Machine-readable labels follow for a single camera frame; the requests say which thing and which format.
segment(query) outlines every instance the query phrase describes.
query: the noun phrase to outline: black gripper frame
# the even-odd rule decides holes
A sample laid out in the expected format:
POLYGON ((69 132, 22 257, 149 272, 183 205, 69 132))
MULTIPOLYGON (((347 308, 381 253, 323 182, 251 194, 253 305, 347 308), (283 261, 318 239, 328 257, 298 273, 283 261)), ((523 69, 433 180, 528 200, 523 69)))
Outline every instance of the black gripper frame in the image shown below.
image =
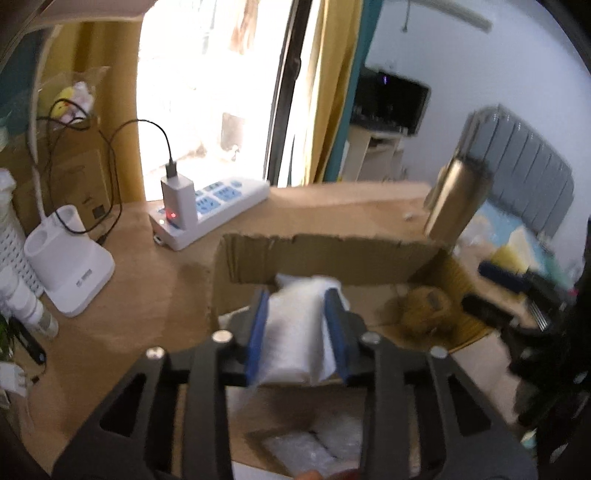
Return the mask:
MULTIPOLYGON (((267 309, 261 290, 232 317, 230 341, 221 335, 177 353, 148 351, 72 438, 52 478, 178 480, 170 473, 173 425, 179 386, 187 384, 181 478, 232 480, 225 387, 256 377, 267 309)), ((368 392, 363 480, 410 478, 409 389, 420 437, 416 479, 537 478, 527 452, 449 355, 406 351, 375 335, 367 341, 362 318, 343 308, 336 290, 326 293, 325 314, 338 374, 368 392)))

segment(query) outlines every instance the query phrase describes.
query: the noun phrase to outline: black charging cable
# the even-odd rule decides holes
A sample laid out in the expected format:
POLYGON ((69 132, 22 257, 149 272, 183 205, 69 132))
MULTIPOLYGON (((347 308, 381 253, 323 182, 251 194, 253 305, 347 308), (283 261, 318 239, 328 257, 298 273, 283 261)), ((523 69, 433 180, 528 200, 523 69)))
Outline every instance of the black charging cable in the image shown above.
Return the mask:
POLYGON ((111 135, 110 139, 107 139, 106 136, 104 135, 104 133, 100 129, 98 129, 98 133, 101 136, 101 139, 103 139, 103 142, 105 143, 106 148, 107 148, 107 164, 108 164, 108 168, 109 168, 109 180, 110 180, 110 184, 111 184, 110 205, 109 205, 109 209, 107 210, 107 212, 104 215, 102 215, 101 218, 94 225, 92 225, 90 228, 87 228, 87 229, 81 230, 81 231, 74 230, 74 229, 70 228, 68 225, 66 225, 65 221, 60 217, 60 215, 57 212, 57 209, 55 208, 55 205, 54 205, 53 195, 52 195, 52 186, 51 186, 51 172, 53 169, 53 154, 54 154, 55 149, 57 147, 57 143, 59 142, 61 136, 63 135, 63 133, 66 129, 72 129, 75 131, 87 131, 90 129, 90 125, 84 125, 84 126, 73 125, 73 124, 83 121, 83 120, 90 121, 90 115, 78 103, 76 103, 70 99, 59 98, 52 104, 52 106, 49 110, 49 114, 47 116, 38 117, 37 119, 46 121, 46 143, 47 143, 48 159, 47 159, 47 165, 46 165, 45 169, 43 170, 43 173, 47 172, 47 184, 48 184, 48 192, 49 192, 49 200, 50 200, 51 208, 53 211, 55 211, 56 217, 59 220, 59 222, 61 223, 61 225, 70 233, 74 233, 74 234, 78 234, 78 235, 81 235, 84 233, 89 233, 103 223, 103 221, 113 211, 113 207, 115 204, 115 191, 114 191, 115 186, 117 188, 117 196, 119 197, 119 212, 118 212, 117 217, 115 218, 113 224, 111 224, 111 226, 109 227, 109 229, 105 233, 103 233, 100 237, 98 237, 98 239, 96 240, 97 243, 102 245, 105 242, 105 240, 107 239, 108 235, 112 232, 115 225, 119 222, 119 219, 121 218, 121 214, 123 212, 123 203, 121 200, 121 185, 119 183, 119 173, 117 171, 116 154, 115 154, 115 149, 113 148, 112 143, 113 143, 113 140, 115 139, 115 136, 125 126, 127 126, 129 124, 133 124, 133 123, 145 122, 145 123, 149 123, 149 124, 157 127, 163 133, 164 138, 166 140, 167 147, 168 147, 168 163, 166 165, 166 176, 168 178, 170 178, 170 177, 174 177, 177 175, 176 162, 173 161, 172 150, 170 148, 170 141, 168 140, 168 135, 166 134, 165 130, 160 125, 158 125, 156 122, 153 122, 151 120, 146 120, 146 119, 140 119, 140 118, 134 118, 131 120, 127 120, 126 122, 124 122, 123 124, 118 126, 117 129, 115 129, 115 131, 111 135), (61 120, 53 118, 52 117, 53 111, 54 111, 55 107, 58 104, 60 104, 61 102, 74 106, 76 109, 79 110, 79 113, 81 113, 83 116, 78 116, 79 113, 76 113, 76 116, 72 120, 70 120, 69 122, 63 122, 61 120), (57 125, 61 125, 64 127, 58 133, 53 144, 51 143, 51 138, 50 138, 49 123, 55 123, 57 125))

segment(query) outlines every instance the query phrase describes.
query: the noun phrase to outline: cardboard box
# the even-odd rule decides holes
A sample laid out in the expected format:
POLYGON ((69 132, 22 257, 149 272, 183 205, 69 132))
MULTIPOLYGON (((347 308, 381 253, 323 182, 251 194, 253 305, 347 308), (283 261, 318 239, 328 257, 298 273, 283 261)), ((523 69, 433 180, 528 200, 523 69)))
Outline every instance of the cardboard box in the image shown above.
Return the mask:
MULTIPOLYGON (((52 196, 55 208, 71 203, 75 205, 86 228, 95 224, 109 209, 110 182, 103 173, 105 145, 96 132, 98 124, 93 121, 88 131, 63 132, 53 155, 51 173, 52 196)), ((47 149, 45 138, 40 138, 39 169, 43 189, 43 204, 46 214, 52 212, 47 189, 47 149)), ((0 152, 0 166, 7 168, 15 181, 14 208, 23 230, 28 235, 39 225, 35 191, 31 180, 31 162, 24 135, 12 140, 0 152)))
MULTIPOLYGON (((275 291, 277 273, 328 275, 343 284, 351 311, 360 313, 368 329, 403 348, 426 351, 442 345, 450 351, 484 337, 489 329, 462 312, 462 297, 473 290, 461 265, 438 245, 425 241, 299 234, 289 238, 264 235, 224 235, 214 263, 210 327, 217 318, 248 305, 257 287, 275 291), (457 327, 449 335, 408 336, 397 324, 401 284, 443 289, 453 303, 457 327)), ((327 409, 363 414, 365 390, 342 385, 317 388, 261 387, 250 402, 230 417, 232 457, 239 462, 285 474, 285 469, 262 446, 277 433, 308 431, 315 415, 327 409)), ((416 449, 418 440, 413 442, 416 449)))
MULTIPOLYGON (((100 166, 99 151, 57 157, 51 172, 51 196, 55 208, 75 205, 85 228, 93 226, 111 204, 100 166)), ((23 229, 29 234, 39 224, 32 180, 17 186, 13 203, 23 229)), ((43 205, 46 214, 54 210, 51 208, 47 182, 43 185, 43 205)))
POLYGON ((368 329, 405 348, 426 351, 441 345, 455 351, 489 332, 482 322, 466 315, 460 305, 463 296, 474 290, 469 276, 448 252, 432 242, 240 234, 225 235, 217 249, 209 312, 212 330, 218 328, 219 315, 248 305, 257 287, 273 291, 277 273, 337 278, 345 294, 354 292, 348 298, 351 311, 364 316, 368 329), (449 333, 417 338, 397 324, 395 314, 391 321, 384 318, 388 305, 395 300, 392 292, 396 285, 405 283, 442 289, 452 301, 456 327, 449 333))

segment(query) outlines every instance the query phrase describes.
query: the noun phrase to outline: power strip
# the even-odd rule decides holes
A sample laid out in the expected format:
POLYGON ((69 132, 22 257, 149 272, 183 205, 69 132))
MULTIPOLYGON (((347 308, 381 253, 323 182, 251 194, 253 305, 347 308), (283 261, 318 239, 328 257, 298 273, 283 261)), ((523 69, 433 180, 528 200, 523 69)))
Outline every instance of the power strip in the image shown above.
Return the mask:
POLYGON ((261 203, 269 196, 269 183, 264 180, 231 177, 195 190, 197 223, 181 229, 164 208, 150 212, 154 240, 165 243, 175 251, 228 222, 236 215, 261 203))

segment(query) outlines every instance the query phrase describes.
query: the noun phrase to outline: television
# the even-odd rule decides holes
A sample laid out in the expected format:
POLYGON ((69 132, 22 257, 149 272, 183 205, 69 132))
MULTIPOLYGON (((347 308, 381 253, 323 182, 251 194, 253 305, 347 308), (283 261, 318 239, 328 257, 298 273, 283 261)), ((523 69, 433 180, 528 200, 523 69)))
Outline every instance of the television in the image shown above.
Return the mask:
POLYGON ((431 89, 399 75, 363 68, 351 123, 369 130, 417 135, 431 89))

